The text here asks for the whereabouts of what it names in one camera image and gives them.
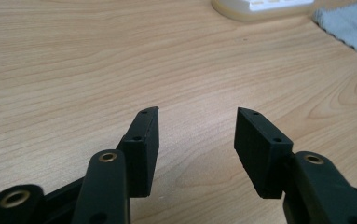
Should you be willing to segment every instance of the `wood grain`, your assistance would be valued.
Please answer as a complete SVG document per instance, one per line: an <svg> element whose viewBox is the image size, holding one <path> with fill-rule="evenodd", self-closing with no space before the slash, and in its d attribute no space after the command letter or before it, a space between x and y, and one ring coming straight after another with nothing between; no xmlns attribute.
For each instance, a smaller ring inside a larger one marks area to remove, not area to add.
<svg viewBox="0 0 357 224"><path fill-rule="evenodd" d="M158 164L133 223L286 222L233 148L238 106L357 187L357 52L308 15L244 24L209 0L0 1L0 191L76 180L152 105Z"/></svg>

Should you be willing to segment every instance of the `gray cloth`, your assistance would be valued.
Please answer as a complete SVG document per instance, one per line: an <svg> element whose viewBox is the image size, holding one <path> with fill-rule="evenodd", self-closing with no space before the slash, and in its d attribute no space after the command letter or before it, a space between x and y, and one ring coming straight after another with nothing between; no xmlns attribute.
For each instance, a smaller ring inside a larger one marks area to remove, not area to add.
<svg viewBox="0 0 357 224"><path fill-rule="evenodd" d="M357 3L333 10L320 8L312 19L327 33L357 50Z"/></svg>

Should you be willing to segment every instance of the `wooden table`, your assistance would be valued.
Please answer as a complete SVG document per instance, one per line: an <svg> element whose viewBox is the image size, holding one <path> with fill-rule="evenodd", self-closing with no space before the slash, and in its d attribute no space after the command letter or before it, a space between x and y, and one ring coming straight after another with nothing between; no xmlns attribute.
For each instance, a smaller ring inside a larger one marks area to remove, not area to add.
<svg viewBox="0 0 357 224"><path fill-rule="evenodd" d="M0 191L78 179L153 105L157 169L133 223L286 222L233 148L238 106L357 187L357 52L308 15L244 24L210 0L0 1Z"/></svg>

